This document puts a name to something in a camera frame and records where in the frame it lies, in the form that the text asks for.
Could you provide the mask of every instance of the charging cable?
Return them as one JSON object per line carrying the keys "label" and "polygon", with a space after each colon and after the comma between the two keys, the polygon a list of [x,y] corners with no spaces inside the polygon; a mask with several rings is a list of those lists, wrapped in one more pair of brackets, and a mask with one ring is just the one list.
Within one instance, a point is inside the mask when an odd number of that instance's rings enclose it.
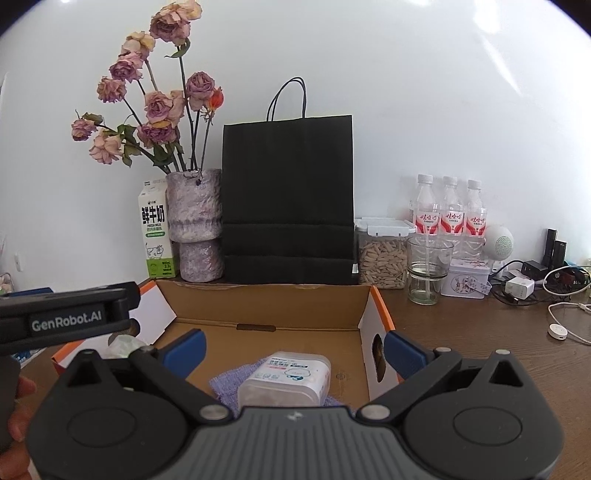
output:
{"label": "charging cable", "polygon": [[[591,282],[587,283],[583,288],[581,288],[580,290],[571,292],[571,293],[556,293],[553,291],[548,290],[548,288],[546,287],[546,281],[548,279],[548,277],[556,272],[558,272],[559,270],[564,270],[565,268],[591,268],[591,265],[567,265],[565,267],[560,267],[560,268],[556,268],[550,272],[548,272],[548,274],[544,277],[544,281],[542,282],[542,288],[548,292],[551,293],[552,295],[555,295],[557,297],[569,297],[571,295],[576,295],[577,293],[582,293],[585,290],[587,290],[590,286],[591,286]],[[557,307],[559,305],[564,305],[565,307],[570,306],[570,307],[578,307],[581,310],[583,310],[585,313],[591,314],[591,304],[586,304],[586,303],[574,303],[574,302],[570,302],[570,301],[560,301],[558,303],[554,303],[552,305],[548,305],[548,313],[550,314],[550,316],[552,317],[552,319],[554,320],[554,322],[558,325],[560,325],[561,327],[563,327],[569,335],[575,337],[576,339],[580,340],[581,342],[583,342],[585,345],[591,345],[591,341],[577,335],[576,333],[571,332],[568,328],[566,328],[564,325],[562,325],[562,323],[560,323],[558,321],[558,319],[554,316],[554,313],[552,312],[552,307]]]}

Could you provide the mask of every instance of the brown wooden tabletop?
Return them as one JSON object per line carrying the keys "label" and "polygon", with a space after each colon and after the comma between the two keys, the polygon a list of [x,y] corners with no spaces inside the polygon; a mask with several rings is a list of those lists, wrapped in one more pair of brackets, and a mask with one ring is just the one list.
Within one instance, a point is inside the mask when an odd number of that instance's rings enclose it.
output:
{"label": "brown wooden tabletop", "polygon": [[[473,358],[486,358],[498,348],[510,350],[564,429],[563,453],[551,479],[591,478],[591,346],[551,338],[546,304],[510,307],[495,298],[442,297],[437,305],[426,307],[410,302],[401,290],[385,290],[382,295],[396,328],[427,348],[448,346]],[[591,316],[562,308],[553,310],[559,321],[591,339]]]}

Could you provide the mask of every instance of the black paper bag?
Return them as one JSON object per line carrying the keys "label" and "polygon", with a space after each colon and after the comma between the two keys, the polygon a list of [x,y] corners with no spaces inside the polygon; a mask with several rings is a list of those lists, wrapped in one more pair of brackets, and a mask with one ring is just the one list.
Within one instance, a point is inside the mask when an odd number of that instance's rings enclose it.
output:
{"label": "black paper bag", "polygon": [[[302,118],[275,122],[290,82],[304,90]],[[222,245],[230,282],[352,281],[352,117],[306,118],[306,100],[296,77],[271,102],[267,121],[224,126]]]}

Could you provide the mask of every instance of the purple cloth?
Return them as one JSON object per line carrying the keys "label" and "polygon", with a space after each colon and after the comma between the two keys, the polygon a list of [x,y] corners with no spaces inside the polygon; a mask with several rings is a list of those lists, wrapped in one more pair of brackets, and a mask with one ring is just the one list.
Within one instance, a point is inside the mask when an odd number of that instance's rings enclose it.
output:
{"label": "purple cloth", "polygon": [[[242,365],[241,367],[229,370],[209,381],[209,386],[217,395],[217,399],[238,416],[238,387],[250,377],[257,368],[259,368],[267,359],[261,358],[252,365]],[[326,397],[323,407],[340,407],[342,403],[333,397]]]}

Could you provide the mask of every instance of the milk carton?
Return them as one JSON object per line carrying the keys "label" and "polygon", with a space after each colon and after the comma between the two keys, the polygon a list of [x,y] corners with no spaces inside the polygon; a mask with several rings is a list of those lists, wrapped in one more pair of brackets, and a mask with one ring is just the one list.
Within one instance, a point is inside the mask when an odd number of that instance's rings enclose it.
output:
{"label": "milk carton", "polygon": [[173,245],[168,235],[166,179],[145,181],[138,203],[148,274],[150,278],[175,277],[178,271],[178,256],[173,253]]}

